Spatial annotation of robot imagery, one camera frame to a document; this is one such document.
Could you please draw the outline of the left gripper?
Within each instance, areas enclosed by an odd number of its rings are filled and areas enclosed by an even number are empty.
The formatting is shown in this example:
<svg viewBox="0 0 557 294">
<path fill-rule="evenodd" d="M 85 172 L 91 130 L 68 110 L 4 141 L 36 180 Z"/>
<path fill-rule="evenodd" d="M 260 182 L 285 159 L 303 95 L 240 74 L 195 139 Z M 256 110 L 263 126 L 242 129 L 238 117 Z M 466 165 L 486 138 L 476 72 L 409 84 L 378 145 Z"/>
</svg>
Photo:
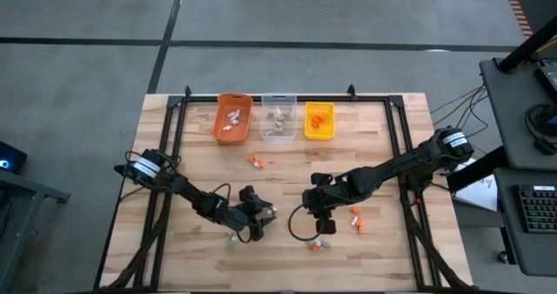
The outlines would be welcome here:
<svg viewBox="0 0 557 294">
<path fill-rule="evenodd" d="M 239 212 L 239 222 L 241 228 L 236 230 L 238 239 L 243 242 L 239 235 L 245 227 L 249 229 L 248 242 L 257 242 L 264 236 L 264 227 L 275 220 L 275 217 L 258 217 L 265 210 L 266 212 L 277 212 L 277 208 L 268 206 L 268 203 L 261 199 L 251 185 L 247 185 L 238 193 L 240 203 L 232 206 L 234 211 Z"/>
</svg>

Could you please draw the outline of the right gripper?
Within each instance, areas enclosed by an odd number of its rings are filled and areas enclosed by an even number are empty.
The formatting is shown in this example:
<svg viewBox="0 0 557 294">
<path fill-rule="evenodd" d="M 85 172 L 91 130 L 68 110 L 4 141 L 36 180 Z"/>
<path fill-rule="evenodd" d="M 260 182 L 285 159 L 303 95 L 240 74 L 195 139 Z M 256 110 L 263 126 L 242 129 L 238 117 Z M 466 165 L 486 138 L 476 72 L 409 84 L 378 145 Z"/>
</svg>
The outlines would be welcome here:
<svg viewBox="0 0 557 294">
<path fill-rule="evenodd" d="M 332 211 L 352 199 L 348 182 L 331 174 L 312 173 L 312 189 L 303 192 L 303 207 L 316 219 L 318 234 L 333 235 L 337 232 Z"/>
</svg>

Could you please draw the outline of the yellow plastic basket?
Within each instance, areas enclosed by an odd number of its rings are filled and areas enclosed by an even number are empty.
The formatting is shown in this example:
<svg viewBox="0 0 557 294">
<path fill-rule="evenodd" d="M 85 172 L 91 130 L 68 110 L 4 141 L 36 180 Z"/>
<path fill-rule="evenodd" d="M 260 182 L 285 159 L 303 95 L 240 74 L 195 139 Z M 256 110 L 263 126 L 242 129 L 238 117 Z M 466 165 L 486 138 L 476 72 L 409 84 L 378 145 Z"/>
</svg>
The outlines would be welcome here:
<svg viewBox="0 0 557 294">
<path fill-rule="evenodd" d="M 325 121 L 318 128 L 311 126 L 316 115 L 323 115 Z M 330 140 L 335 136 L 335 106 L 328 102 L 305 103 L 305 137 L 311 140 Z"/>
</svg>

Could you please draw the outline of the clear plastic bin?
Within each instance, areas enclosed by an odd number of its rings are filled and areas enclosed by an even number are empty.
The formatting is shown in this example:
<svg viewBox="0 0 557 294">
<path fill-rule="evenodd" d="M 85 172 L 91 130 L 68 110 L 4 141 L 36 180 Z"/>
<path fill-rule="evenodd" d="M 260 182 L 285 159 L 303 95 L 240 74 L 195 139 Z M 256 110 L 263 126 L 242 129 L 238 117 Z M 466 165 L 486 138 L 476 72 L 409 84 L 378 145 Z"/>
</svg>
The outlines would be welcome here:
<svg viewBox="0 0 557 294">
<path fill-rule="evenodd" d="M 293 93 L 267 93 L 261 97 L 261 119 L 259 133 L 266 142 L 273 143 L 290 143 L 297 134 L 297 97 Z M 278 121 L 277 116 L 280 113 L 290 110 L 292 116 L 285 118 L 284 121 Z M 267 112 L 273 112 L 274 118 L 267 120 L 265 118 Z M 265 136 L 265 132 L 274 129 L 275 126 L 282 126 L 284 131 L 282 134 L 272 133 Z"/>
</svg>

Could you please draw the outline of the orange plastic bin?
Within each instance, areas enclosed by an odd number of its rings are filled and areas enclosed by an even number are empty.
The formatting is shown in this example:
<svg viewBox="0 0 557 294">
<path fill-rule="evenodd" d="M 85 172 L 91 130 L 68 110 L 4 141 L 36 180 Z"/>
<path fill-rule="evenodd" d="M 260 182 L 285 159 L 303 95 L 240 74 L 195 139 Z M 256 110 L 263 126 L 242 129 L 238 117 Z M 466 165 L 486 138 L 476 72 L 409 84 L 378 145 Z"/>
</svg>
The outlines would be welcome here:
<svg viewBox="0 0 557 294">
<path fill-rule="evenodd" d="M 240 145 L 248 137 L 252 118 L 252 97 L 240 93 L 222 93 L 218 96 L 218 109 L 211 135 L 219 144 Z M 240 110 L 239 121 L 234 125 L 230 123 L 229 113 Z M 230 125 L 229 131 L 223 131 L 223 127 Z"/>
</svg>

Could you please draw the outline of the black desk leg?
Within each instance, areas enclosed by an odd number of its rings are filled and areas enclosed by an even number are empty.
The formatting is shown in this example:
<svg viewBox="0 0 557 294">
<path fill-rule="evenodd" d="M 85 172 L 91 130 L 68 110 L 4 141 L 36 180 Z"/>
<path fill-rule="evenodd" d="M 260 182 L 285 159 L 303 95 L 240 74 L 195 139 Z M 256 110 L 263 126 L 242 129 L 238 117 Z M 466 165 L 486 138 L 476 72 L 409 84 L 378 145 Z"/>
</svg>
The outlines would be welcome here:
<svg viewBox="0 0 557 294">
<path fill-rule="evenodd" d="M 469 144 L 462 144 L 457 146 L 452 152 L 455 152 L 456 157 L 459 159 L 459 164 L 463 164 L 469 160 L 474 153 L 473 147 Z M 476 160 L 474 163 L 469 164 L 465 168 L 456 170 L 456 168 L 446 177 L 447 185 L 451 193 L 455 193 L 464 189 L 468 185 L 479 181 L 484 177 L 488 177 L 493 173 L 493 170 L 501 164 L 501 156 L 505 157 L 505 151 L 501 147 L 492 150 L 485 156 Z"/>
</svg>

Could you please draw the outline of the white paper sheet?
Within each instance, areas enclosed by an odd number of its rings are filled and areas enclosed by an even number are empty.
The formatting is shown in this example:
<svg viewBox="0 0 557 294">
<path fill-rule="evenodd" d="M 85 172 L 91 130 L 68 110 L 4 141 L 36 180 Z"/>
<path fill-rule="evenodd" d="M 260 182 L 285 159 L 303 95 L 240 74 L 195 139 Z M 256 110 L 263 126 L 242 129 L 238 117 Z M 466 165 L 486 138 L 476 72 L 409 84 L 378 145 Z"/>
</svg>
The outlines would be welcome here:
<svg viewBox="0 0 557 294">
<path fill-rule="evenodd" d="M 458 190 L 453 198 L 461 203 L 470 204 L 485 210 L 493 212 L 499 210 L 498 186 L 494 175 L 484 177 Z"/>
</svg>

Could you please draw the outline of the grey desk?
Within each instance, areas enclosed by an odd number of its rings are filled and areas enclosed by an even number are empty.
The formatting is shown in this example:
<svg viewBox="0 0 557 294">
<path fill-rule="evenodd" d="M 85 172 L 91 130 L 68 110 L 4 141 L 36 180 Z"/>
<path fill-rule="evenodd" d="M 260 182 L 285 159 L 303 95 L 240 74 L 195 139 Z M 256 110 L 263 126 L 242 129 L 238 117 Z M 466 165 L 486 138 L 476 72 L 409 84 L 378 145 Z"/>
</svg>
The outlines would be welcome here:
<svg viewBox="0 0 557 294">
<path fill-rule="evenodd" d="M 509 257 L 528 276 L 557 277 L 557 234 L 525 232 L 518 208 L 519 184 L 557 187 L 557 173 L 498 168 L 493 175 L 510 241 Z"/>
<path fill-rule="evenodd" d="M 509 165 L 524 170 L 557 170 L 557 155 L 545 155 L 534 146 L 524 123 L 526 111 L 553 100 L 534 76 L 535 64 L 523 63 L 513 73 L 501 72 L 494 60 L 480 62 L 493 114 Z"/>
</svg>

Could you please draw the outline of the backlit black keyboard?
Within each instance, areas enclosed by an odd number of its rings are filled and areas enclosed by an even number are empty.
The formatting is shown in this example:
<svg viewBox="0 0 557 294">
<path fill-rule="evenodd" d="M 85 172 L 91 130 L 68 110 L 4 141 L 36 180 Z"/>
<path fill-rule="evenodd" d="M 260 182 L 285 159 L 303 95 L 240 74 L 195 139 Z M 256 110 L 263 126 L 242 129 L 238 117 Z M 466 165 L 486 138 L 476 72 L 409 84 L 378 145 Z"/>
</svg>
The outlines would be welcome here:
<svg viewBox="0 0 557 294">
<path fill-rule="evenodd" d="M 557 234 L 556 186 L 519 184 L 518 208 L 525 232 Z"/>
</svg>

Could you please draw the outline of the black round headset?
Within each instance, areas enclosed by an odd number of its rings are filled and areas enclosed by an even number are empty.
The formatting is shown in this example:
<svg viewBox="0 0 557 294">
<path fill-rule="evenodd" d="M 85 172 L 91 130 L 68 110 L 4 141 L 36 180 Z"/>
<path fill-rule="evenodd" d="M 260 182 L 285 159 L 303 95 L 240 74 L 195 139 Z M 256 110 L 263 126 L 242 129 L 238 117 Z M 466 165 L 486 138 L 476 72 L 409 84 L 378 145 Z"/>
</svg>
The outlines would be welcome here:
<svg viewBox="0 0 557 294">
<path fill-rule="evenodd" d="M 526 110 L 524 123 L 542 154 L 557 155 L 557 105 L 536 104 Z"/>
</svg>

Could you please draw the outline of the grey metal stand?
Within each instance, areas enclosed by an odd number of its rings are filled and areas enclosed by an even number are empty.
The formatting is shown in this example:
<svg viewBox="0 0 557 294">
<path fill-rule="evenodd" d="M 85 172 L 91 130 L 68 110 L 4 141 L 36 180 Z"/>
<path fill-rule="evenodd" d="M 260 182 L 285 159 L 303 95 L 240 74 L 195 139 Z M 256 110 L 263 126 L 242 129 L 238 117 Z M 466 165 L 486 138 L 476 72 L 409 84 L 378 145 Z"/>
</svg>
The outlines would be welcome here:
<svg viewBox="0 0 557 294">
<path fill-rule="evenodd" d="M 0 294 L 6 294 L 45 198 L 67 204 L 70 193 L 0 170 Z"/>
</svg>

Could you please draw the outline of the black diagonal pole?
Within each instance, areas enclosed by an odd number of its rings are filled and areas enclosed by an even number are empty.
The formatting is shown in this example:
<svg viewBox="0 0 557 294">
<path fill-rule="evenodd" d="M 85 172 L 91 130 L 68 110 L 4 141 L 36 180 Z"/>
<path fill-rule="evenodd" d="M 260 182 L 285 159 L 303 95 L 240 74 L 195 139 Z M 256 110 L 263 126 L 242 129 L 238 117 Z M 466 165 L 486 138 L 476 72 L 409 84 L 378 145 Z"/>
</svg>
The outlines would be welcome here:
<svg viewBox="0 0 557 294">
<path fill-rule="evenodd" d="M 557 35 L 557 16 L 553 17 L 541 29 L 530 36 L 523 44 L 503 60 L 496 62 L 499 71 L 509 73 L 520 63 L 527 60 L 534 52 Z"/>
</svg>

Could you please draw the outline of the black laptop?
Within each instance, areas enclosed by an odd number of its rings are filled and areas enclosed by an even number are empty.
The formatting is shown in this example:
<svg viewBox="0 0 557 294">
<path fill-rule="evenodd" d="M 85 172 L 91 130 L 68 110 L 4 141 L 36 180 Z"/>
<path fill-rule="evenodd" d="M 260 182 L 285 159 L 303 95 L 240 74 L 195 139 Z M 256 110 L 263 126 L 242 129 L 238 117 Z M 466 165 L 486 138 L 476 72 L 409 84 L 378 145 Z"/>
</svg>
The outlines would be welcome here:
<svg viewBox="0 0 557 294">
<path fill-rule="evenodd" d="M 541 64 L 534 75 L 546 93 L 557 104 L 557 64 Z"/>
</svg>

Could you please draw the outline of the black computer tower blue light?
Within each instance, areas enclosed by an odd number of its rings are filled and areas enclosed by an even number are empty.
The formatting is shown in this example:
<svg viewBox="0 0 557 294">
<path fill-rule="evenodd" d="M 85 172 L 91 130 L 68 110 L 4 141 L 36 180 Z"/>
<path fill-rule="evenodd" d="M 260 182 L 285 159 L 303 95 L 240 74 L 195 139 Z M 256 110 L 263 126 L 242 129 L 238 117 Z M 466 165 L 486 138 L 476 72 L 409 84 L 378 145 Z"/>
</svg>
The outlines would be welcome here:
<svg viewBox="0 0 557 294">
<path fill-rule="evenodd" d="M 0 170 L 18 174 L 26 162 L 27 154 L 0 141 Z"/>
</svg>

